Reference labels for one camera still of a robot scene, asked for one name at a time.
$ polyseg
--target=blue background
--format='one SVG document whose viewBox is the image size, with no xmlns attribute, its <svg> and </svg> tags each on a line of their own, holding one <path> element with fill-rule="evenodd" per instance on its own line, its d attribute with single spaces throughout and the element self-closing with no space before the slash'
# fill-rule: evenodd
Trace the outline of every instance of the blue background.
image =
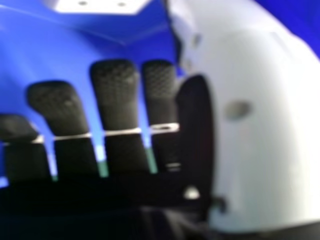
<svg viewBox="0 0 320 240">
<path fill-rule="evenodd" d="M 320 1 L 257 0 L 320 56 Z M 80 95 L 104 160 L 103 130 L 89 79 L 89 67 L 98 60 L 126 58 L 137 68 L 150 59 L 174 62 L 174 42 L 160 0 L 139 15 L 57 14 L 40 0 L 0 0 L 0 112 L 27 116 L 45 135 L 49 155 L 53 136 L 43 118 L 28 107 L 25 89 L 39 81 L 69 81 Z M 139 121 L 150 145 L 146 111 L 139 94 Z M 0 162 L 0 176 L 4 176 Z M 56 173 L 54 161 L 50 161 Z"/>
</svg>

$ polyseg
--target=robotic hand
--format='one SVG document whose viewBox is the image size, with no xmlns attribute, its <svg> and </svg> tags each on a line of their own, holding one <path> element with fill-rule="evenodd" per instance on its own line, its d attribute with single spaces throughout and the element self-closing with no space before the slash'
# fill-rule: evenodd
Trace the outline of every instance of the robotic hand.
<svg viewBox="0 0 320 240">
<path fill-rule="evenodd" d="M 166 8 L 186 77 L 175 104 L 173 65 L 143 67 L 159 173 L 150 174 L 142 145 L 129 61 L 90 69 L 108 178 L 99 177 L 73 86 L 33 84 L 27 101 L 55 135 L 59 180 L 35 127 L 0 115 L 11 183 L 0 191 L 1 239 L 319 238 L 319 60 L 252 1 Z"/>
</svg>

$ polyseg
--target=textured rubber grip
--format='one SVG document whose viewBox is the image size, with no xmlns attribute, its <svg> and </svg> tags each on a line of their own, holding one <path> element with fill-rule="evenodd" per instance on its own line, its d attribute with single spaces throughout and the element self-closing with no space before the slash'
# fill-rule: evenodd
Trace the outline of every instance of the textured rubber grip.
<svg viewBox="0 0 320 240">
<path fill-rule="evenodd" d="M 128 60 L 105 60 L 90 69 L 98 109 L 105 130 L 138 127 L 139 75 Z"/>
<path fill-rule="evenodd" d="M 51 181 L 43 144 L 13 143 L 4 147 L 5 172 L 10 184 Z"/>
<path fill-rule="evenodd" d="M 110 175 L 150 173 L 140 134 L 108 136 L 105 148 Z"/>
<path fill-rule="evenodd" d="M 178 159 L 179 132 L 155 134 L 152 147 L 159 172 L 176 172 L 180 170 Z"/>
<path fill-rule="evenodd" d="M 55 136 L 89 132 L 81 100 L 69 83 L 53 80 L 32 84 L 27 89 L 27 100 L 45 118 Z"/>
<path fill-rule="evenodd" d="M 90 138 L 54 142 L 59 180 L 73 176 L 99 176 L 94 147 Z"/>
<path fill-rule="evenodd" d="M 176 123 L 175 67 L 165 60 L 152 60 L 143 65 L 142 72 L 149 124 Z"/>
<path fill-rule="evenodd" d="M 28 143 L 38 137 L 38 132 L 23 116 L 0 114 L 0 140 L 6 143 Z"/>
</svg>

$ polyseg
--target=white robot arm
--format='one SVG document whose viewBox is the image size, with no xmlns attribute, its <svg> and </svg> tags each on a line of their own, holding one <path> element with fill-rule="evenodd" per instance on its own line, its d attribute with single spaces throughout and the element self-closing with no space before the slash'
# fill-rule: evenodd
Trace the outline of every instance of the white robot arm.
<svg viewBox="0 0 320 240">
<path fill-rule="evenodd" d="M 188 76 L 205 77 L 215 109 L 210 227 L 276 231 L 320 221 L 320 64 L 251 0 L 169 0 Z"/>
</svg>

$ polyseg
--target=white plastic casing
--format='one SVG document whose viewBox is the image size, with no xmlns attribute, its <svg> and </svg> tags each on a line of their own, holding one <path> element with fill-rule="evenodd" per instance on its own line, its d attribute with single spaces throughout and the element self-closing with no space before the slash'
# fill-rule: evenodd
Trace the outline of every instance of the white plastic casing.
<svg viewBox="0 0 320 240">
<path fill-rule="evenodd" d="M 151 0 L 43 0 L 59 13 L 70 14 L 138 14 Z"/>
<path fill-rule="evenodd" d="M 320 221 L 316 55 L 253 1 L 169 3 L 172 26 L 187 46 L 182 66 L 204 75 L 211 93 L 212 195 L 225 198 L 227 212 L 212 208 L 210 226 L 239 234 Z M 246 114 L 230 118 L 230 106 L 239 103 L 249 106 Z"/>
</svg>

